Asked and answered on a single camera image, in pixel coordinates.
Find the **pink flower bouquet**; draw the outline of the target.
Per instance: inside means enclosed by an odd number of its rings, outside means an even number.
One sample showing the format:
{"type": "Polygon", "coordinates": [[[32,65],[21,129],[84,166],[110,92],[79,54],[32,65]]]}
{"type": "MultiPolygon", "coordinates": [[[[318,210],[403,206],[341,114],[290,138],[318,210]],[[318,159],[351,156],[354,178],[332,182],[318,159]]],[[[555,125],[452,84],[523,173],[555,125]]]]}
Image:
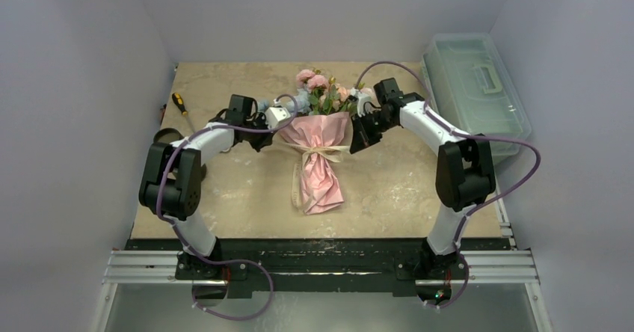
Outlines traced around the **pink flower bouquet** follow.
{"type": "MultiPolygon", "coordinates": [[[[348,96],[352,88],[326,77],[319,70],[302,70],[295,77],[298,107],[287,107],[297,117],[280,131],[283,143],[301,154],[294,167],[292,202],[305,215],[315,215],[340,207],[344,203],[342,188],[332,168],[349,153],[349,127],[352,104],[348,96]]],[[[372,104],[378,105],[373,90],[372,104]]]]}

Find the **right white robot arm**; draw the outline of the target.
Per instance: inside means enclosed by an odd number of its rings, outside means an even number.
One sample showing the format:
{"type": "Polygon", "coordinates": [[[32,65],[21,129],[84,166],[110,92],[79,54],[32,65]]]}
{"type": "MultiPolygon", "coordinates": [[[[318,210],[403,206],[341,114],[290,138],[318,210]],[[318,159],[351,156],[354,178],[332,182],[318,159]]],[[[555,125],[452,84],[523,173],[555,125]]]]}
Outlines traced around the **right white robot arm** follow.
{"type": "Polygon", "coordinates": [[[468,137],[434,112],[417,93],[403,93],[395,79],[374,86],[377,102],[353,89],[349,97],[357,110],[352,115],[350,152],[355,154],[381,141],[383,133],[400,126],[436,154],[435,188],[440,210],[422,243],[414,271],[438,277],[458,261],[461,237],[469,212],[485,203],[496,189],[490,143],[483,136],[468,137]]]}

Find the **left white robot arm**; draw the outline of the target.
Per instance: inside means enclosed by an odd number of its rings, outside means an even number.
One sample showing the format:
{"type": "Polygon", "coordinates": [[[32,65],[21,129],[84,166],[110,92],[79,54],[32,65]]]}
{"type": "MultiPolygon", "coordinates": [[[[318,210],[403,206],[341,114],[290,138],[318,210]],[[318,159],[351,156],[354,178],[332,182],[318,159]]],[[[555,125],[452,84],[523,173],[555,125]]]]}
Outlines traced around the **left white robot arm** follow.
{"type": "Polygon", "coordinates": [[[275,132],[290,119],[292,115],[280,105],[261,110],[255,99],[232,95],[229,106],[203,128],[174,142],[150,146],[139,202],[170,225],[203,278],[217,277],[227,264],[218,237],[199,210],[204,166],[241,142],[255,151],[271,145],[275,132]]]}

